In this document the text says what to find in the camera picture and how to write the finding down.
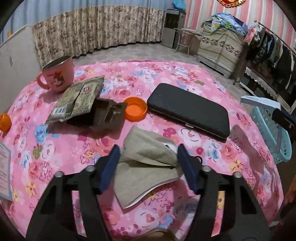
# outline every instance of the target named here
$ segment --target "metal bolt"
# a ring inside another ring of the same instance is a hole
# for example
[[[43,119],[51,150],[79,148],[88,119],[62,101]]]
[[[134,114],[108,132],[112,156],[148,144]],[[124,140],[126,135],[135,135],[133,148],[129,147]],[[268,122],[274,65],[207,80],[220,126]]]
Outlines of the metal bolt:
[[[95,169],[96,169],[95,166],[87,166],[87,167],[85,168],[85,170],[86,170],[87,172],[93,172]]]
[[[235,172],[233,173],[233,175],[236,177],[236,178],[241,178],[242,177],[242,174],[240,172]]]
[[[202,167],[202,170],[203,170],[204,172],[210,172],[212,169],[211,169],[211,167],[209,167],[209,166],[203,166],[203,167]]]
[[[64,173],[59,171],[59,172],[56,172],[54,176],[55,177],[62,177],[63,175],[64,175]]]

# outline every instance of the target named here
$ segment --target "red and gold wall decoration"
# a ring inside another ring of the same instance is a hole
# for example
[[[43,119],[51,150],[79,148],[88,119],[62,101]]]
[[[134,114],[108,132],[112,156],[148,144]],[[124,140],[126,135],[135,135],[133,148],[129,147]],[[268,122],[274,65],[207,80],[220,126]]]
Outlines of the red and gold wall decoration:
[[[237,7],[243,4],[246,0],[218,0],[224,7]]]

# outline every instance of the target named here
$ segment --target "floral curtain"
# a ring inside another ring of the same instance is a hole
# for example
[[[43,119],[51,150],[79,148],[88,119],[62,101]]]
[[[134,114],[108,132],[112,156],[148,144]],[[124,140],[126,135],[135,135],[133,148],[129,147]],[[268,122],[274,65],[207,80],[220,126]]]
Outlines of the floral curtain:
[[[41,66],[63,55],[79,56],[101,47],[161,40],[165,11],[134,6],[86,7],[33,26]]]

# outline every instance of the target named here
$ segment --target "mug rim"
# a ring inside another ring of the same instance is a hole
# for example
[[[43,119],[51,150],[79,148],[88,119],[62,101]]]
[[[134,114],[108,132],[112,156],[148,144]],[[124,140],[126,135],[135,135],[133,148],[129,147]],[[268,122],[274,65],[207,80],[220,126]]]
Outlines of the mug rim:
[[[52,67],[46,68],[46,66],[48,66],[49,64],[51,64],[53,61],[56,61],[56,60],[58,60],[59,58],[65,58],[65,57],[67,57],[67,58],[66,58],[64,61],[62,61],[62,62],[60,62],[60,63],[58,63],[58,64],[56,64],[56,65],[54,65],[54,66],[52,66]],[[63,63],[65,63],[66,61],[68,61],[69,59],[71,59],[72,57],[73,57],[72,55],[65,55],[65,56],[61,56],[61,57],[58,57],[58,58],[52,59],[52,60],[49,61],[45,66],[42,67],[42,71],[44,71],[44,70],[49,70],[49,69],[53,69],[53,68],[55,68],[55,67],[57,67],[57,66],[60,66],[60,65],[62,65]]]

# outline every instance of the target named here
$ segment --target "pink striped wallpaper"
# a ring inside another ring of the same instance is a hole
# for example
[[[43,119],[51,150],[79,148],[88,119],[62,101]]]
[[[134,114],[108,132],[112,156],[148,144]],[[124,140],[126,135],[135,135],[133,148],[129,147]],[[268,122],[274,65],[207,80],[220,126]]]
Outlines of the pink striped wallpaper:
[[[273,0],[246,0],[238,7],[225,8],[217,0],[186,0],[185,27],[201,30],[203,20],[219,12],[229,13],[246,24],[260,21],[280,36],[289,46],[294,47],[296,32],[291,23]]]

